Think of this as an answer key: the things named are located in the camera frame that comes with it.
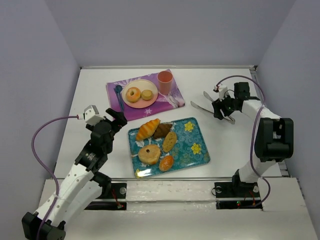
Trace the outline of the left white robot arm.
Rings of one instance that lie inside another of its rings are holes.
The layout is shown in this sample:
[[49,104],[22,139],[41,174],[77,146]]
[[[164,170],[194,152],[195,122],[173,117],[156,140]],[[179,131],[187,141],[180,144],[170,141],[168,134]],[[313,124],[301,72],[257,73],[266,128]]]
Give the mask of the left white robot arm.
[[115,134],[128,121],[121,111],[108,108],[106,113],[113,120],[101,116],[94,105],[89,105],[83,113],[75,116],[75,119],[86,123],[90,139],[61,183],[52,176],[55,192],[35,212],[27,212],[23,216],[21,222],[26,239],[63,240],[66,223],[93,200],[110,191],[112,180],[100,172],[100,168],[113,150]]

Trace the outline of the metal tongs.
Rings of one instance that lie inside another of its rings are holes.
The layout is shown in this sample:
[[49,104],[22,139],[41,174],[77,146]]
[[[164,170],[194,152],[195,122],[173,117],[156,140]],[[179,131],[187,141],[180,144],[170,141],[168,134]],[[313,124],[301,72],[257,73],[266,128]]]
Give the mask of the metal tongs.
[[[213,98],[206,91],[203,91],[203,96],[206,99],[210,100],[211,102],[214,101]],[[214,115],[213,111],[210,111],[210,110],[208,110],[206,108],[203,108],[203,107],[199,106],[198,104],[194,103],[193,101],[190,101],[190,104],[191,104],[192,107],[194,107],[194,108],[196,108],[198,110],[202,110],[202,111],[205,111],[207,113],[210,113],[211,115]],[[229,122],[232,125],[234,125],[236,123],[236,120],[232,116],[223,117],[222,119],[227,121],[227,122]]]

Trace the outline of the small round muffin bread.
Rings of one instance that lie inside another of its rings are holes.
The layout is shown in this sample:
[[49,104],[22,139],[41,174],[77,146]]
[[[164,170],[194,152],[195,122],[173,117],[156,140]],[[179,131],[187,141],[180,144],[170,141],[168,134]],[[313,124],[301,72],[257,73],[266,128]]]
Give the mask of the small round muffin bread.
[[141,98],[145,101],[149,101],[154,97],[154,94],[151,90],[146,89],[141,92]]

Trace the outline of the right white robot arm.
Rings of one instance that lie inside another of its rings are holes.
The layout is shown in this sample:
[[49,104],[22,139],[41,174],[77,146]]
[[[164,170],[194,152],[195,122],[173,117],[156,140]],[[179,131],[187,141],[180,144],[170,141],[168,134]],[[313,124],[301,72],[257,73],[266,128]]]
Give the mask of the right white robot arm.
[[294,152],[294,121],[270,111],[263,101],[250,93],[247,82],[234,84],[233,96],[226,85],[214,87],[218,99],[212,102],[213,116],[230,120],[239,111],[253,120],[249,161],[232,177],[231,189],[237,194],[253,189],[258,179],[276,163],[292,157]]

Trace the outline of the orange glazed donut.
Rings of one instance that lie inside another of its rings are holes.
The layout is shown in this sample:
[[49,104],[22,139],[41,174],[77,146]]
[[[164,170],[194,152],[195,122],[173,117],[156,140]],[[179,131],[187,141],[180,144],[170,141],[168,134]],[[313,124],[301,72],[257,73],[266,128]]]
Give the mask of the orange glazed donut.
[[130,87],[125,97],[128,102],[136,103],[141,98],[141,91],[137,87]]

